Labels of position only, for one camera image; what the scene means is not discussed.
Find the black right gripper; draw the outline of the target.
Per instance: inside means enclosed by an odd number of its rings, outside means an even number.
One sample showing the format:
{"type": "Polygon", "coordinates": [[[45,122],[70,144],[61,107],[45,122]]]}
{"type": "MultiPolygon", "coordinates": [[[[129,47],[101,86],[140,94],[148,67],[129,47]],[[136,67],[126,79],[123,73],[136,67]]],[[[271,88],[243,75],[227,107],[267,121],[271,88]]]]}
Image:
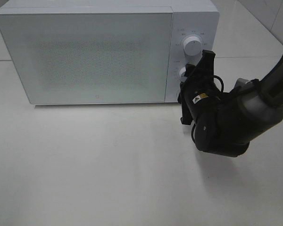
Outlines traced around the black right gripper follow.
{"type": "Polygon", "coordinates": [[[180,83],[178,103],[181,104],[183,125],[197,121],[197,117],[205,110],[206,104],[200,104],[207,97],[217,97],[223,92],[223,80],[214,75],[215,53],[203,50],[202,57],[196,65],[186,64],[185,82],[180,83]]]}

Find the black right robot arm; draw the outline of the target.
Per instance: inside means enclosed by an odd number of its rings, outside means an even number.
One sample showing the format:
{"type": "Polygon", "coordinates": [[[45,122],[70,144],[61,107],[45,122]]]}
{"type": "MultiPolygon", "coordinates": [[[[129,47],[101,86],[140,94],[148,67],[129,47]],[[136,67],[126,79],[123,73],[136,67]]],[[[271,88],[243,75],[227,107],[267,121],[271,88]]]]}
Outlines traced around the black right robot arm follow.
{"type": "Polygon", "coordinates": [[[204,50],[197,65],[183,69],[178,103],[199,151],[237,157],[251,140],[283,120],[283,55],[261,80],[238,79],[230,92],[217,87],[215,53],[204,50]]]}

